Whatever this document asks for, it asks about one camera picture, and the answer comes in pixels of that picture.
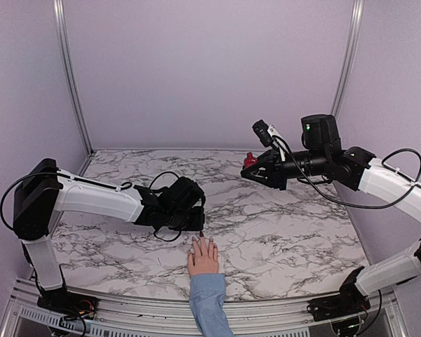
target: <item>lavender wall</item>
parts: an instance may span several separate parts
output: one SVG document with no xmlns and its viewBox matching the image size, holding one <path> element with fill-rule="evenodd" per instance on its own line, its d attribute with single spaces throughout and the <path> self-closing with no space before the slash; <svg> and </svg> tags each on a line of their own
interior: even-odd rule
<svg viewBox="0 0 421 337">
<path fill-rule="evenodd" d="M 0 1 L 0 196 L 44 157 L 73 171 L 86 157 L 62 72 L 53 4 Z M 16 277 L 27 274 L 19 242 L 0 222 L 0 321 Z"/>
<path fill-rule="evenodd" d="M 352 1 L 66 1 L 97 148 L 259 147 L 263 118 L 293 145 L 329 113 Z"/>
<path fill-rule="evenodd" d="M 421 0 L 366 1 L 339 128 L 345 147 L 359 145 L 379 157 L 401 147 L 421 153 Z M 417 165 L 406 159 L 392 163 L 415 176 Z M 373 202 L 340 192 L 348 201 Z M 350 213 L 373 262 L 421 236 L 421 225 L 396 209 Z M 421 279 L 398 286 L 396 294 L 410 336 L 421 337 Z"/>
</svg>

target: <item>human hand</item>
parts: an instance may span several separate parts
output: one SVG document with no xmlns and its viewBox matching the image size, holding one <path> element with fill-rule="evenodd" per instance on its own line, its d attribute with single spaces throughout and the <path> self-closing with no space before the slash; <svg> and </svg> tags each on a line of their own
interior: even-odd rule
<svg viewBox="0 0 421 337">
<path fill-rule="evenodd" d="M 187 267 L 189 268 L 190 276 L 200 274 L 217 274 L 218 273 L 218 248 L 213 243 L 213 238 L 210 237 L 209 245 L 206 244 L 206 239 L 200 237 L 200 241 L 192 237 L 192 245 L 194 251 L 189 250 L 187 257 Z"/>
</svg>

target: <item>wire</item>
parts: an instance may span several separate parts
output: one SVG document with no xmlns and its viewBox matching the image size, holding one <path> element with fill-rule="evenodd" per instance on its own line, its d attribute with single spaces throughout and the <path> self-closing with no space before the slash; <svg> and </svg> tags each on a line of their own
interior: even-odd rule
<svg viewBox="0 0 421 337">
<path fill-rule="evenodd" d="M 363 311 L 365 312 L 365 318 L 363 318 L 365 321 L 368 319 L 368 316 L 370 315 L 367 311 L 367 309 L 362 305 L 360 308 L 363 309 Z"/>
<path fill-rule="evenodd" d="M 370 324 L 362 331 L 360 331 L 357 336 L 363 335 L 369 328 L 372 327 L 372 325 L 377 321 L 380 315 L 380 311 L 382 309 L 382 292 L 379 290 L 379 308 L 377 309 L 377 314 L 374 316 L 373 320 L 370 322 Z"/>
<path fill-rule="evenodd" d="M 404 193 L 401 197 L 399 197 L 395 201 L 390 202 L 389 204 L 379 205 L 379 206 L 351 204 L 349 202 L 345 202 L 345 201 L 341 201 L 341 200 L 336 199 L 336 198 L 332 198 L 332 197 L 328 196 L 327 194 L 324 194 L 322 191 L 320 191 L 320 189 L 309 179 L 307 174 L 302 171 L 302 169 L 300 168 L 300 165 L 296 161 L 295 156 L 293 156 L 293 152 L 290 149 L 290 147 L 288 146 L 287 142 L 279 136 L 273 135 L 272 137 L 275 140 L 279 139 L 283 143 L 283 145 L 285 145 L 287 150 L 285 150 L 283 148 L 283 146 L 279 142 L 277 142 L 278 146 L 284 152 L 287 152 L 290 155 L 291 159 L 293 160 L 293 163 L 295 163 L 296 167 L 300 170 L 302 176 L 305 178 L 305 180 L 307 180 L 309 185 L 311 185 L 314 188 L 314 190 L 316 190 L 318 192 L 318 194 L 320 194 L 324 199 L 327 199 L 331 202 L 335 202 L 336 204 L 339 204 L 339 205 L 343 205 L 343 206 L 346 206 L 346 207 L 353 207 L 353 208 L 356 208 L 356 209 L 387 209 L 389 207 L 392 207 L 392 206 L 398 204 L 402 200 L 404 200 L 413 191 L 413 189 L 417 186 L 415 183 L 417 183 L 420 180 L 420 176 L 421 176 L 421 154 L 414 149 L 400 149 L 400 150 L 394 151 L 382 160 L 382 165 L 385 163 L 385 161 L 387 161 L 388 159 L 390 159 L 391 157 L 393 157 L 394 155 L 396 155 L 398 153 L 412 152 L 412 153 L 417 155 L 418 159 L 420 160 L 420 168 L 419 168 L 418 173 L 416 175 L 416 179 L 414 180 L 414 184 L 408 189 L 408 191 L 406 193 Z"/>
<path fill-rule="evenodd" d="M 84 318 L 81 316 L 81 314 L 79 312 L 75 312 L 73 310 L 69 310 L 69 309 L 62 309 L 59 308 L 59 310 L 64 310 L 67 311 L 70 314 L 74 314 L 74 316 L 78 317 L 79 320 L 81 321 L 81 323 L 83 324 L 83 333 L 80 335 L 80 337 L 84 337 L 86 335 L 87 332 L 87 325 L 86 325 L 86 321 L 84 320 Z"/>
<path fill-rule="evenodd" d="M 12 183 L 7 189 L 6 191 L 3 193 L 3 196 L 1 197 L 0 200 L 0 219 L 1 222 L 9 229 L 12 230 L 14 232 L 14 229 L 8 224 L 8 222 L 5 219 L 5 215 L 3 212 L 3 206 L 5 204 L 5 200 L 6 197 L 8 196 L 9 192 L 19 183 L 21 183 L 22 181 L 28 179 L 28 178 L 33 178 L 33 177 L 37 177 L 37 176 L 59 176 L 59 177 L 63 177 L 63 178 L 69 178 L 69 176 L 59 173 L 59 172 L 37 172 L 37 173 L 31 173 L 31 174 L 27 174 L 26 176 L 21 177 L 20 179 L 17 179 L 14 183 Z"/>
<path fill-rule="evenodd" d="M 126 181 L 120 185 L 120 190 L 124 191 L 124 190 L 127 190 L 128 188 L 132 188 L 132 186 L 133 186 L 133 183 L 131 181 Z"/>
<path fill-rule="evenodd" d="M 180 230 L 179 232 L 178 232 L 178 235 L 176 235 L 173 239 L 170 239 L 170 240 L 165 240 L 165 239 L 162 239 L 161 237 L 158 237 L 157 236 L 157 233 L 159 233 L 159 230 L 155 230 L 154 231 L 154 233 L 153 233 L 153 235 L 154 235 L 154 237 L 155 238 L 157 238 L 157 239 L 159 239 L 159 240 L 162 240 L 162 241 L 164 241 L 164 242 L 173 242 L 173 241 L 176 241 L 180 236 L 181 236 L 181 234 L 182 234 L 182 230 Z"/>
<path fill-rule="evenodd" d="M 393 173 L 396 173 L 398 176 L 401 176 L 402 178 L 406 179 L 409 183 L 415 183 L 415 181 L 411 177 L 407 176 L 405 173 L 397 171 L 395 168 L 393 168 L 390 165 L 384 163 L 383 161 L 382 161 L 382 166 L 385 167 L 387 170 L 389 170 Z"/>
<path fill-rule="evenodd" d="M 101 183 L 99 181 L 89 180 L 89 179 L 85 179 L 85 178 L 78 177 L 78 176 L 73 177 L 73 178 L 69 177 L 69 176 L 66 176 L 66 177 L 69 178 L 69 179 L 72 179 L 73 181 L 79 181 L 81 183 L 86 183 L 86 184 L 89 184 L 89 185 L 99 186 L 99 187 L 103 187 L 103 188 L 109 188 L 110 190 L 116 190 L 117 189 L 117 186 L 104 184 L 104 183 Z"/>
<path fill-rule="evenodd" d="M 321 176 L 321 179 L 323 179 L 323 180 L 320 180 L 320 181 L 312 181 L 312 182 L 313 182 L 314 185 L 325 185 L 325 184 L 331 184 L 332 183 L 332 180 L 331 179 L 325 179 L 323 176 Z M 299 181 L 302 184 L 310 185 L 307 182 L 307 180 L 304 180 L 302 178 L 296 178 L 296 180 Z"/>
<path fill-rule="evenodd" d="M 89 309 L 93 310 L 93 305 L 92 305 L 92 303 L 91 303 L 90 301 L 88 301 L 88 300 L 80 300 L 80 301 L 78 302 L 78 304 L 83 303 L 83 302 L 88 303 L 88 304 L 89 304 Z"/>
<path fill-rule="evenodd" d="M 156 182 L 156 180 L 158 180 L 161 176 L 163 176 L 163 175 L 165 175 L 165 174 L 173 174 L 173 175 L 174 175 L 177 179 L 179 179 L 179 178 L 180 178 L 180 177 L 179 177 L 179 175 L 178 175 L 178 174 L 176 174 L 175 172 L 172 172 L 172 171 L 164 171 L 164 172 L 162 172 L 162 173 L 158 174 L 158 175 L 156 176 L 156 178 L 155 178 L 155 179 L 153 179 L 152 183 L 151 183 L 151 184 L 149 184 L 148 188 L 152 188 L 152 186 L 153 186 L 154 182 Z"/>
</svg>

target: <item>white robotic arm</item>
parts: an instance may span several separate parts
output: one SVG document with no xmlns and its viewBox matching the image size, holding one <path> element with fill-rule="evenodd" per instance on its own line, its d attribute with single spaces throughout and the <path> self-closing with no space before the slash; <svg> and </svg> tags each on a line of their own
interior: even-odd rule
<svg viewBox="0 0 421 337">
<path fill-rule="evenodd" d="M 333 202 L 364 209 L 383 209 L 394 205 L 421 223 L 421 183 L 415 183 L 399 173 L 399 170 L 384 167 L 380 159 L 360 147 L 342 150 L 333 116 L 313 115 L 304 117 L 301 122 L 302 144 L 307 149 L 301 152 L 291 152 L 274 126 L 268 126 L 262 120 L 256 122 L 253 130 L 262 144 L 272 147 L 272 150 L 261 154 L 257 162 L 250 158 L 241 176 L 280 190 L 286 189 L 288 179 L 304 177 L 305 183 L 318 190 L 316 183 L 310 181 L 309 177 L 322 175 L 328 180 L 320 183 L 335 180 L 354 191 L 374 195 L 389 204 L 353 205 L 328 197 L 318 190 Z M 354 270 L 340 287 L 340 295 L 311 300 L 308 310 L 316 321 L 362 311 L 370 307 L 368 295 L 420 275 L 421 240 L 387 260 Z"/>
<path fill-rule="evenodd" d="M 370 168 L 362 175 L 359 190 L 392 202 L 404 195 L 411 187 L 410 182 L 384 168 L 380 159 L 372 159 Z M 421 188 L 413 191 L 396 206 L 421 223 Z M 374 291 L 392 284 L 398 284 L 421 275 L 421 260 L 415 255 L 421 247 L 421 241 L 402 252 L 375 265 L 365 267 L 357 276 L 356 287 L 367 296 Z"/>
<path fill-rule="evenodd" d="M 14 193 L 13 231 L 36 271 L 42 295 L 38 304 L 50 310 L 71 310 L 84 300 L 67 291 L 56 261 L 48 232 L 53 211 L 111 216 L 152 226 L 155 232 L 163 226 L 179 233 L 203 229 L 204 192 L 186 177 L 159 190 L 132 184 L 118 186 L 76 176 L 58 169 L 53 159 L 44 159 L 18 181 L 22 182 Z"/>
</svg>

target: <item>white marble table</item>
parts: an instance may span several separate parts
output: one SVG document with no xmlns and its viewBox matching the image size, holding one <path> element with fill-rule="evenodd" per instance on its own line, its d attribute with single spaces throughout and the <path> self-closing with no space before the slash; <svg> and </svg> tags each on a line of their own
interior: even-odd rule
<svg viewBox="0 0 421 337">
<path fill-rule="evenodd" d="M 260 300 L 336 291 L 367 260 L 342 206 L 308 185 L 273 190 L 240 177 L 244 152 L 99 151 L 85 176 L 149 185 L 165 170 L 194 179 L 206 193 L 205 235 L 220 249 L 228 300 Z M 170 185 L 173 176 L 155 187 Z M 322 187 L 335 195 L 332 186 Z M 192 233 L 173 243 L 151 227 L 84 213 L 65 213 L 53 235 L 67 284 L 148 298 L 186 299 Z M 161 230 L 165 238 L 173 234 Z"/>
</svg>

